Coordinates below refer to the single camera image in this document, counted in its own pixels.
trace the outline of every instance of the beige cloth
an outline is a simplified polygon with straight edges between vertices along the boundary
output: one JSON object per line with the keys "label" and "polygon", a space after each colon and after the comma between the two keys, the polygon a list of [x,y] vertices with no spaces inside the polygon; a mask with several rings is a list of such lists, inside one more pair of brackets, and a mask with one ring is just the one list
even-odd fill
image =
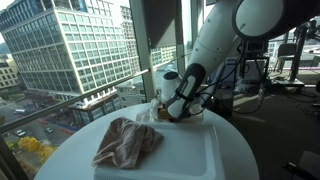
{"label": "beige cloth", "polygon": [[120,168],[134,168],[140,151],[153,151],[162,137],[146,125],[124,117],[115,119],[102,139],[92,166],[113,162]]}

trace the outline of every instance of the floor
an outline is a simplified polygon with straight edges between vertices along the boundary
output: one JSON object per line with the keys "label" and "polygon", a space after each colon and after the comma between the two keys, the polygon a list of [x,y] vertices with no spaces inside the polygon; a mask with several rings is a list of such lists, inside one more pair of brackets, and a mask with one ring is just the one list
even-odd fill
{"label": "floor", "polygon": [[[320,80],[319,73],[300,70],[298,77],[314,86]],[[304,151],[320,154],[320,108],[312,106],[320,102],[319,97],[315,87],[308,86],[302,92],[291,87],[270,87],[256,112],[246,114],[258,107],[257,95],[245,95],[234,102],[237,113],[227,120],[252,148],[261,180],[290,180],[292,174],[283,169],[286,162],[299,164]]]}

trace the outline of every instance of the car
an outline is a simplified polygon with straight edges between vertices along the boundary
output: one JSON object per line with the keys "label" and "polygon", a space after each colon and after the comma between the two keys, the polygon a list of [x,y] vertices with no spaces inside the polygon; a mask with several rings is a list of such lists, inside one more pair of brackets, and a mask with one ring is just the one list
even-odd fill
{"label": "car", "polygon": [[46,129],[44,129],[44,132],[46,132],[46,133],[53,133],[54,130],[53,130],[52,128],[46,128]]}
{"label": "car", "polygon": [[16,131],[14,132],[14,134],[15,134],[16,136],[18,136],[19,138],[25,137],[25,136],[27,135],[27,133],[26,133],[24,130],[22,130],[22,129],[16,130]]}

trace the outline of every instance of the sky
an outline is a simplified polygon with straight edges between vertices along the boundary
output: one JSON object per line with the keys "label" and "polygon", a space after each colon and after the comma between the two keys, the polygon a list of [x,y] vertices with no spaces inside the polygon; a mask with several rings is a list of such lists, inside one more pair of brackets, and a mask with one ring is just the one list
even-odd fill
{"label": "sky", "polygon": [[[11,4],[14,0],[5,0],[5,1],[2,1],[0,3],[0,11],[5,9],[7,6],[9,6],[9,4]],[[0,34],[0,43],[3,43],[4,40],[3,40],[3,37],[2,35]]]}

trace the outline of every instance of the street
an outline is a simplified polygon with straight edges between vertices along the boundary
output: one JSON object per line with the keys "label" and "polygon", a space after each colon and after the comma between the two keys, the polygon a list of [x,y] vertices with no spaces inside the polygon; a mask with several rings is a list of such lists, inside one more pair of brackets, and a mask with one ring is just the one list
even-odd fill
{"label": "street", "polygon": [[[44,131],[45,128],[52,128],[54,132],[46,133]],[[14,134],[16,130],[24,130],[27,133],[27,136],[35,137],[37,140],[42,141],[45,144],[50,144],[54,146],[61,145],[66,139],[68,139],[74,132],[60,127],[56,124],[47,122],[43,119],[37,119],[30,123],[20,126],[19,128],[12,129],[9,132],[9,136],[2,135],[5,141],[9,141],[12,143],[17,143],[19,141],[19,137]],[[23,160],[30,164],[34,169],[38,170],[41,167],[41,163],[39,162],[38,155],[36,153],[30,153],[20,149],[14,149],[16,152],[17,160]]]}
{"label": "street", "polygon": [[24,99],[19,102],[5,102],[4,100],[0,100],[0,115],[5,117],[6,123],[20,119],[23,116],[15,115],[14,111],[16,109],[24,109],[28,103],[32,104],[30,99]]}

